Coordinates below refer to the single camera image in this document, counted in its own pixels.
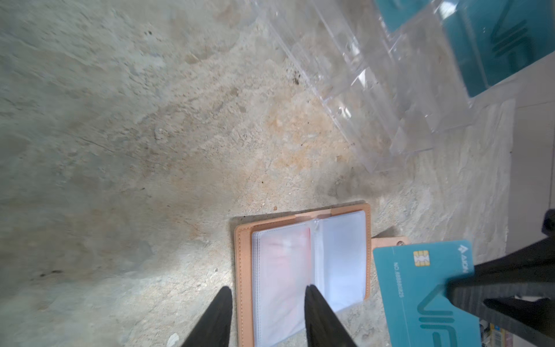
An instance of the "teal card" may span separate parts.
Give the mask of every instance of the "teal card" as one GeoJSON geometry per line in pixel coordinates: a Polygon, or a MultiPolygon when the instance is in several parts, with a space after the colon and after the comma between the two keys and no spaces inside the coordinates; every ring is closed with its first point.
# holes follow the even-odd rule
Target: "teal card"
{"type": "Polygon", "coordinates": [[[451,278],[474,273],[468,241],[376,248],[392,347],[480,347],[479,319],[445,297],[451,278]]]}

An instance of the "plastic compartment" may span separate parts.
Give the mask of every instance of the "plastic compartment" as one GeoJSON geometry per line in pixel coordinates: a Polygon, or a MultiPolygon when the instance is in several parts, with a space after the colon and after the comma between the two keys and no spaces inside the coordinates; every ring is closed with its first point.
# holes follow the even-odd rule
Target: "plastic compartment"
{"type": "Polygon", "coordinates": [[[472,124],[481,108],[518,90],[517,83],[504,82],[482,93],[487,97],[468,96],[459,70],[464,56],[451,45],[457,34],[471,43],[474,38],[468,23],[464,32],[461,21],[458,28],[448,23],[453,14],[465,18],[460,2],[254,0],[254,5],[372,172],[401,167],[411,154],[431,149],[435,133],[472,124]],[[394,31],[377,10],[384,4],[391,7],[388,18],[404,16],[394,31]]]}
{"type": "Polygon", "coordinates": [[[426,115],[373,7],[335,0],[265,0],[255,7],[369,171],[398,167],[432,147],[426,115]]]}

